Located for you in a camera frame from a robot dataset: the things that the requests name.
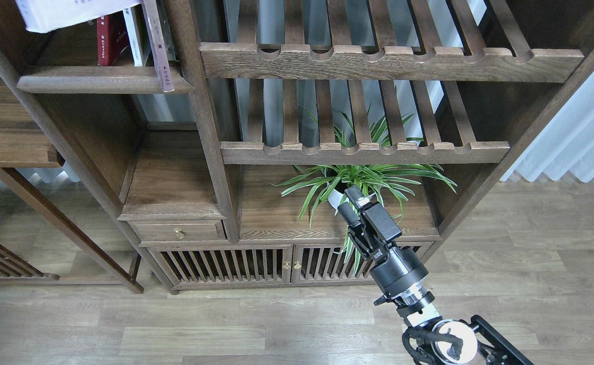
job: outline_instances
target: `book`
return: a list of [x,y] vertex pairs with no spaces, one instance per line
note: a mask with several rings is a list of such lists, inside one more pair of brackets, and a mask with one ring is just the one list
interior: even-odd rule
[[141,0],[16,0],[26,30],[47,33],[140,4]]
[[112,65],[130,44],[125,30],[123,12],[116,12],[96,19],[98,64]]
[[153,52],[153,60],[155,61],[157,78],[162,86],[162,91],[171,92],[174,90],[173,78],[171,76],[171,67],[168,64],[168,54],[166,53],[167,50],[164,43],[164,35],[162,34],[162,23],[159,18],[157,2],[155,0],[144,0],[142,9],[144,10],[144,17],[148,24],[148,36]]
[[123,18],[125,19],[128,39],[130,39],[130,51],[132,51],[134,65],[146,65],[150,55],[150,42],[143,10],[139,6],[125,8],[123,9]]

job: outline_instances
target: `white plant pot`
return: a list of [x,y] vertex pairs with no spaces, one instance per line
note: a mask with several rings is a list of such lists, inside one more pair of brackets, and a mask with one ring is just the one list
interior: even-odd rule
[[340,193],[339,191],[333,189],[333,191],[329,195],[329,204],[333,207],[333,209],[337,210],[343,196],[343,193]]

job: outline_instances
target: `robotic arm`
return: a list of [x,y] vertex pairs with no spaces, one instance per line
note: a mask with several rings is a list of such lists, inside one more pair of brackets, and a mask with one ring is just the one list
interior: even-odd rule
[[[362,258],[375,261],[370,273],[383,294],[373,304],[396,305],[408,326],[403,333],[403,346],[417,365],[468,363],[477,353],[488,364],[533,365],[482,317],[473,316],[471,323],[443,319],[432,304],[433,294],[422,285],[427,269],[412,249],[394,243],[401,236],[401,229],[389,213],[362,195],[356,186],[348,188],[345,194],[355,209],[347,202],[339,206],[339,212]],[[489,344],[480,342],[477,333]],[[417,348],[412,346],[412,339]]]

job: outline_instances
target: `white book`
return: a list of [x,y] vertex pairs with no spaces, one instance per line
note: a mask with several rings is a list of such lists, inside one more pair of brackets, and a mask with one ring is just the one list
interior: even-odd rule
[[150,42],[141,7],[123,9],[123,18],[125,18],[125,28],[128,30],[134,65],[146,65],[150,55]]
[[88,0],[16,0],[26,30],[48,33],[58,28],[84,23],[127,7],[141,4],[142,0],[109,0],[90,2]]
[[171,92],[174,90],[173,77],[171,75],[171,67],[168,64],[168,54],[166,53],[157,2],[155,0],[144,0],[142,9],[144,10],[144,17],[148,24],[148,37],[150,37],[150,47],[153,53],[153,60],[155,61],[157,78],[162,86],[162,91]]

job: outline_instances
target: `red book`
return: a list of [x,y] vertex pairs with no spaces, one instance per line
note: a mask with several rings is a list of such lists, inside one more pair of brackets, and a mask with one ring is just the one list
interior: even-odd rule
[[98,64],[111,65],[130,45],[125,30],[123,12],[116,12],[96,19],[96,39],[98,41]]

